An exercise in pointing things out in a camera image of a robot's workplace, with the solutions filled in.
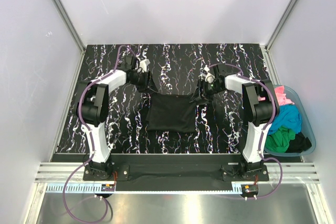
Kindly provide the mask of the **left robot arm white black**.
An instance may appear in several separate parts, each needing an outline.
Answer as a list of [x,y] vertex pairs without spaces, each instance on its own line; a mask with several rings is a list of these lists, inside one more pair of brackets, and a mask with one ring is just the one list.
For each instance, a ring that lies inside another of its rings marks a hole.
[[107,74],[78,84],[75,114],[89,146],[89,158],[84,162],[86,175],[105,180],[116,174],[105,134],[110,94],[125,84],[134,85],[139,92],[157,92],[149,65],[148,59],[126,57]]

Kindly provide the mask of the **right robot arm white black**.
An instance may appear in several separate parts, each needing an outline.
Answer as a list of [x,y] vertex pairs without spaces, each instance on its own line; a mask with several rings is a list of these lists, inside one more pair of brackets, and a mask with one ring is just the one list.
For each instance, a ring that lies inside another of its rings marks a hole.
[[269,79],[256,80],[243,75],[240,67],[217,63],[205,67],[197,81],[197,87],[190,102],[210,103],[215,94],[234,91],[243,97],[243,116],[247,123],[247,138],[241,159],[231,170],[223,168],[223,174],[242,179],[256,178],[263,171],[264,149],[268,131],[279,114],[280,108]]

